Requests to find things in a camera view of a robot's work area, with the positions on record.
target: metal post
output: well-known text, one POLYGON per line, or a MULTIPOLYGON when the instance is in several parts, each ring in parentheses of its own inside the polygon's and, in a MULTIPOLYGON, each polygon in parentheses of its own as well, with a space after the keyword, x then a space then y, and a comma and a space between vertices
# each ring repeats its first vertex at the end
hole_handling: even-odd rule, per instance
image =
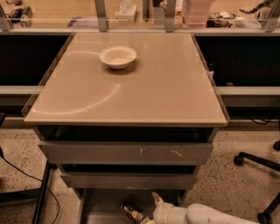
POLYGON ((108 29, 107 16, 104 0, 94 0, 96 15, 98 20, 98 28, 100 32, 106 32, 108 29))
POLYGON ((173 32, 174 30, 174 17, 175 17, 176 0, 167 0, 166 13, 165 13, 165 30, 173 32))
POLYGON ((280 0, 275 0, 273 8, 269 14, 269 18, 262 25, 262 29, 266 32, 273 32, 277 26, 277 20, 280 16, 280 0))
POLYGON ((150 0, 143 0, 143 21, 147 22, 150 14, 150 0))
POLYGON ((9 19, 7 19, 2 5, 0 4, 0 30, 4 32, 8 32, 10 29, 13 28, 13 25, 9 19))
POLYGON ((39 191, 39 195, 38 195, 38 199, 37 199, 37 204, 36 204, 35 212, 34 212, 34 215, 33 215, 32 224, 39 224, 40 223, 41 212, 42 212, 42 208, 43 208, 43 205, 44 205, 45 194, 46 194, 48 180, 49 180, 49 177, 50 177, 50 172, 51 172, 51 165, 49 164, 48 161, 46 161, 44 177, 43 177, 42 184, 41 184, 41 187, 40 187, 40 191, 39 191))

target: lower shelf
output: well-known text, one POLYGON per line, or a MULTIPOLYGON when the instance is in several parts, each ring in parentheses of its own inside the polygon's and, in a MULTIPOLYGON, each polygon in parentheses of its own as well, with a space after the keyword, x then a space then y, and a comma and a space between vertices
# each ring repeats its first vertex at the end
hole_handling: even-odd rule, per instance
MULTIPOLYGON (((177 205, 179 203, 178 191, 156 190, 164 201, 177 205)), ((83 224, 133 224, 127 217, 121 205, 125 201, 143 211, 143 218, 149 216, 155 209, 152 191, 145 190, 104 190, 86 189, 84 203, 80 212, 79 223, 83 224)))

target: drawer front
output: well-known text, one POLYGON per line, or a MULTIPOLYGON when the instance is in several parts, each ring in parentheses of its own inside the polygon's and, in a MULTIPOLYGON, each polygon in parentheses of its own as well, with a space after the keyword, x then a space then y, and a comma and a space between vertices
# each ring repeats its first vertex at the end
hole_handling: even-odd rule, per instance
POLYGON ((77 165, 203 165, 211 143, 108 143, 42 141, 52 164, 77 165))
POLYGON ((195 174, 189 175, 148 175, 115 174, 94 175, 90 173, 62 174, 68 187, 96 189, 162 189, 188 190, 196 181, 195 174))

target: drawer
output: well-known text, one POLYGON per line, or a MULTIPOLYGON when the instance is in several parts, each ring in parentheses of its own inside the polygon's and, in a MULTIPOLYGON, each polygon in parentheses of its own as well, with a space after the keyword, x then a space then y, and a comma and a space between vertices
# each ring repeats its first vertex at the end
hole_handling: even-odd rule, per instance
POLYGON ((59 165, 203 165, 211 143, 41 141, 49 162, 59 165))
POLYGON ((196 174, 145 174, 145 173, 63 173, 62 179, 72 188, 101 189, 162 189, 189 190, 197 179, 196 174))
MULTIPOLYGON (((165 202, 177 205, 180 201, 178 191, 156 191, 165 202)), ((131 224, 134 223, 122 213, 121 205, 128 203, 143 211, 143 218, 152 217, 155 209, 154 199, 149 190, 106 190, 86 189, 80 208, 80 224, 131 224)))

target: cabinet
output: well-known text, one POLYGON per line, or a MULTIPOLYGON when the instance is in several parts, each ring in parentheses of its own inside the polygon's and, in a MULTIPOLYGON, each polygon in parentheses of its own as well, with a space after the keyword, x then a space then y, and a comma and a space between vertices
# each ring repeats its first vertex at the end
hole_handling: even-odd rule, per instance
POLYGON ((228 124, 192 35, 161 31, 76 33, 24 121, 81 197, 81 223, 126 223, 131 195, 151 214, 151 191, 179 204, 228 124), (136 60, 110 69, 98 52, 119 45, 136 60))

